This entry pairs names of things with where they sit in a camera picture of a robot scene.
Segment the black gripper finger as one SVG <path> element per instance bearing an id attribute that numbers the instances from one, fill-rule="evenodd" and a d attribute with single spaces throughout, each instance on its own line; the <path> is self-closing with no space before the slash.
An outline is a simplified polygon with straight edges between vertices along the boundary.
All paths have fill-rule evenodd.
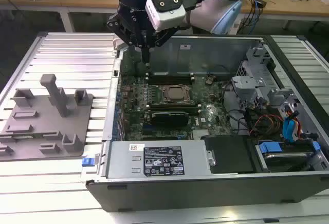
<path id="1" fill-rule="evenodd" d="M 136 15 L 114 14 L 107 20 L 107 27 L 129 46 L 140 49 L 142 62 L 145 63 L 145 41 Z"/>
<path id="2" fill-rule="evenodd" d="M 151 50 L 162 46 L 177 32 L 177 27 L 165 29 L 161 32 L 154 32 L 151 36 L 146 37 L 145 63 L 150 62 Z"/>

